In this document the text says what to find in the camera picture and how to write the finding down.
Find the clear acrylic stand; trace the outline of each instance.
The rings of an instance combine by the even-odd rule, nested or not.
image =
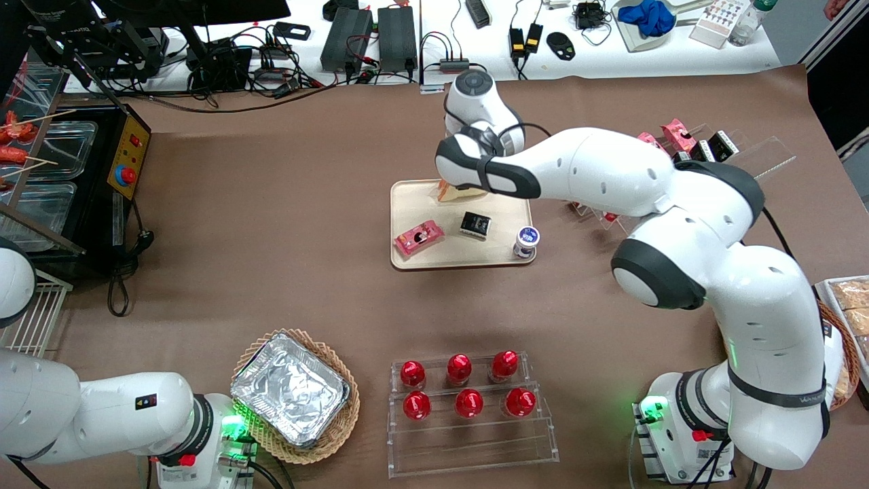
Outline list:
[[[715,134],[715,131],[708,124],[697,126],[690,130],[690,132],[691,136],[697,141],[701,139],[708,140]],[[740,151],[728,158],[725,163],[747,171],[757,180],[761,188],[769,183],[772,175],[797,158],[777,137],[770,137],[760,143],[752,144],[749,138],[740,130],[729,131],[727,136],[730,137],[730,140]],[[672,155],[676,152],[673,145],[664,137],[658,137],[657,140],[667,153]],[[581,217],[592,212],[605,230],[614,227],[615,229],[621,229],[627,235],[640,223],[640,218],[616,216],[609,212],[592,209],[577,202],[573,202],[571,205]]]
[[[401,383],[404,362],[392,364],[387,426],[389,477],[458,472],[482,468],[523,466],[559,461],[552,413],[540,385],[531,378],[527,354],[521,352],[519,370],[505,384],[488,380],[493,357],[471,358],[474,366],[468,384],[446,385],[447,358],[423,361],[432,411],[422,421],[404,415],[403,402],[411,392]],[[534,392],[537,406],[525,418],[504,414],[501,405],[508,392],[522,387]],[[475,389],[483,397],[482,413],[472,419],[454,411],[455,396]]]

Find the wicker basket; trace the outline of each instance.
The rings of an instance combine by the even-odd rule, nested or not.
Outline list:
[[[842,368],[848,370],[848,388],[845,395],[833,398],[833,404],[830,406],[830,411],[832,411],[846,403],[857,390],[857,384],[860,382],[860,356],[857,353],[854,338],[848,331],[848,326],[826,304],[818,302],[818,306],[820,307],[821,318],[835,326],[842,334],[842,349],[845,350],[845,364],[842,365]]]
[[[284,333],[308,348],[320,360],[332,367],[338,375],[342,376],[350,384],[350,398],[347,404],[335,415],[326,431],[317,440],[314,448],[302,450],[287,443],[287,440],[272,425],[263,421],[259,416],[250,411],[238,401],[235,402],[235,410],[242,415],[248,431],[260,446],[276,458],[290,464],[313,464],[327,458],[337,452],[341,445],[350,438],[350,433],[359,418],[359,386],[353,380],[353,375],[347,366],[341,362],[338,355],[323,343],[317,343],[302,330],[274,330],[270,334],[256,340],[254,344],[244,352],[238,365],[233,372],[233,379],[238,372],[250,361],[250,358],[259,351],[260,347],[278,333]]]

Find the blue cloth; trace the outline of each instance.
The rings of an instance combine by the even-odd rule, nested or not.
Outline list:
[[[658,0],[643,0],[635,7],[621,7],[619,20],[635,23],[643,36],[660,37],[667,34],[676,24],[676,17]]]

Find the red ball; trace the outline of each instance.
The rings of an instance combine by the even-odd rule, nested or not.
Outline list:
[[[401,366],[401,383],[407,387],[417,387],[426,381],[426,369],[420,362],[410,360]]]
[[[531,414],[536,405],[537,397],[534,393],[521,387],[508,392],[504,399],[504,408],[507,412],[519,418]]]
[[[506,380],[519,370],[519,355],[507,350],[498,353],[492,360],[492,377],[495,381]]]
[[[483,397],[474,389],[465,389],[455,396],[455,412],[463,418],[473,418],[483,412]]]
[[[425,392],[413,391],[404,398],[404,414],[414,421],[422,421],[432,412],[432,403]]]
[[[456,385],[464,384],[471,376],[471,359],[459,353],[447,362],[447,380]]]

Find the pink package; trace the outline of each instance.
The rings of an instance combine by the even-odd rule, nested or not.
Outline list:
[[[670,124],[662,125],[660,128],[664,130],[664,137],[676,151],[690,153],[694,145],[697,144],[697,140],[691,136],[691,133],[679,119],[673,119]]]
[[[443,236],[443,230],[431,219],[416,226],[410,231],[404,231],[395,239],[395,246],[406,257],[431,245],[437,238]]]
[[[658,148],[659,150],[667,153],[667,150],[665,150],[660,144],[658,144],[658,140],[655,139],[654,136],[652,136],[648,132],[641,133],[639,136],[637,136],[637,139],[639,139],[640,141],[643,141],[645,143],[649,143],[652,146],[654,146],[655,148]]]

